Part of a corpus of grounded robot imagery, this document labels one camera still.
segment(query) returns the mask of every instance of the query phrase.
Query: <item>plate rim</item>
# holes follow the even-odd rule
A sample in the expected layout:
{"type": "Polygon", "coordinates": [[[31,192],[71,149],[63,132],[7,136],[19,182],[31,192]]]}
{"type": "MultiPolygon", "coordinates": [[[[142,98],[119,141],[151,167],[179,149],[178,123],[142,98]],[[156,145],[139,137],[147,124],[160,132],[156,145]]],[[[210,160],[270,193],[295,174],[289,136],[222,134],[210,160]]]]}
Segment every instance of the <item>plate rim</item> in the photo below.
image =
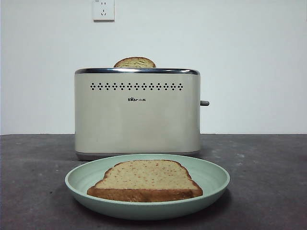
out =
{"type": "Polygon", "coordinates": [[[195,158],[195,157],[189,157],[189,156],[181,156],[181,155],[174,155],[174,154],[154,154],[154,153],[140,153],[140,154],[126,154],[126,155],[119,155],[119,156],[113,156],[113,157],[105,157],[105,158],[101,158],[101,159],[97,159],[95,161],[90,161],[90,162],[87,162],[87,163],[84,163],[84,164],[81,164],[73,169],[71,169],[65,176],[65,184],[66,186],[71,190],[73,191],[74,193],[80,195],[80,196],[83,196],[85,198],[89,198],[89,199],[92,199],[92,200],[96,200],[96,201],[99,201],[99,202],[107,202],[107,203],[110,203],[110,204],[117,204],[117,205],[141,205],[141,206],[152,206],[152,205],[155,205],[155,206],[158,206],[158,205],[170,205],[170,204],[178,204],[178,203],[185,203],[185,202],[191,202],[191,201],[196,201],[196,200],[201,200],[201,199],[205,199],[207,197],[210,197],[210,196],[213,196],[215,194],[217,194],[218,192],[220,191],[223,191],[224,189],[227,188],[229,182],[230,182],[230,175],[229,173],[221,166],[213,163],[213,162],[210,162],[210,161],[207,161],[207,160],[204,160],[204,159],[200,159],[200,158],[195,158]],[[84,194],[84,193],[81,193],[79,192],[77,189],[73,188],[70,183],[68,182],[68,178],[69,176],[75,171],[77,170],[78,168],[81,168],[87,164],[91,164],[93,162],[97,162],[97,161],[103,161],[104,159],[110,159],[110,158],[120,158],[120,157],[124,157],[124,156],[144,156],[144,155],[147,155],[147,156],[173,156],[173,157],[180,157],[180,158],[193,158],[193,159],[197,159],[199,161],[205,161],[209,164],[213,164],[215,167],[218,167],[220,168],[225,174],[226,174],[226,181],[223,183],[222,186],[220,186],[219,188],[213,190],[211,193],[209,194],[205,194],[205,195],[201,195],[201,196],[198,196],[198,197],[193,197],[193,198],[189,198],[189,199],[183,199],[183,200],[173,200],[173,201],[163,201],[163,202],[129,202],[129,201],[119,201],[119,200],[109,200],[109,199],[104,199],[104,198],[98,198],[98,197],[95,197],[95,196],[91,196],[91,195],[88,195],[88,194],[84,194]]]}

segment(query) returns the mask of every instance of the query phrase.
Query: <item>brand logo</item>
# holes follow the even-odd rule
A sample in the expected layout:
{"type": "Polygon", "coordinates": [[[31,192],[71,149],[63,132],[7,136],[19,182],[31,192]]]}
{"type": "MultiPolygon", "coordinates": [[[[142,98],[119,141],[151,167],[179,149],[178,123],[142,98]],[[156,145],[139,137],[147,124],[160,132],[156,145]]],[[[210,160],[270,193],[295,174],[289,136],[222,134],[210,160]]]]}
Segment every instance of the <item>brand logo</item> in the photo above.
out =
{"type": "Polygon", "coordinates": [[[128,102],[145,102],[145,98],[134,98],[134,97],[128,97],[128,102]]]}

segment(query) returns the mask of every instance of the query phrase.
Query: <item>cream toaster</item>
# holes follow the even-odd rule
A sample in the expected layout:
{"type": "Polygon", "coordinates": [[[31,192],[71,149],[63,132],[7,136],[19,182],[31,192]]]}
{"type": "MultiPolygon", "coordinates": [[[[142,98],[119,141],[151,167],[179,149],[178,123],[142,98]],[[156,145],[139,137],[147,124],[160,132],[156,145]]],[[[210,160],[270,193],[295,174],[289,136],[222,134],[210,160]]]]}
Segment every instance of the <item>cream toaster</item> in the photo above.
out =
{"type": "Polygon", "coordinates": [[[130,153],[200,150],[200,73],[94,68],[75,72],[75,150],[91,161],[130,153]]]}

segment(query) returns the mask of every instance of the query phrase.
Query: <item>countertop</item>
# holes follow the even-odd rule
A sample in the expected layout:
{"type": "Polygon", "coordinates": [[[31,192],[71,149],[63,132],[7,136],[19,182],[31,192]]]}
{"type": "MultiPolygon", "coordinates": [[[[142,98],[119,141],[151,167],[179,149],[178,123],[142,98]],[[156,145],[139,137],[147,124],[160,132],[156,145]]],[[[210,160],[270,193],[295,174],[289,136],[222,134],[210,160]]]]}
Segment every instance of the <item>countertop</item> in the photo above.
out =
{"type": "Polygon", "coordinates": [[[93,229],[307,229],[307,135],[201,135],[193,157],[230,174],[211,206],[188,216],[132,221],[79,204],[64,183],[84,161],[74,135],[1,136],[2,230],[93,229]]]}

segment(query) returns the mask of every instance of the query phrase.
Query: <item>bread in toaster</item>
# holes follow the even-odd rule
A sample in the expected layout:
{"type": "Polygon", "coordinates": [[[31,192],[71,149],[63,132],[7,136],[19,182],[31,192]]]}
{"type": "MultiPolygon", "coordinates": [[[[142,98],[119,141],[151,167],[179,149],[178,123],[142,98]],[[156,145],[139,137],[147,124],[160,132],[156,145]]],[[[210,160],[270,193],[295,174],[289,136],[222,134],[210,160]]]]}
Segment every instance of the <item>bread in toaster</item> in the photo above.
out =
{"type": "Polygon", "coordinates": [[[128,57],[114,65],[115,68],[155,68],[153,61],[145,57],[128,57]]]}
{"type": "Polygon", "coordinates": [[[109,200],[161,202],[201,196],[202,189],[176,161],[136,160],[110,168],[87,194],[109,200]]]}

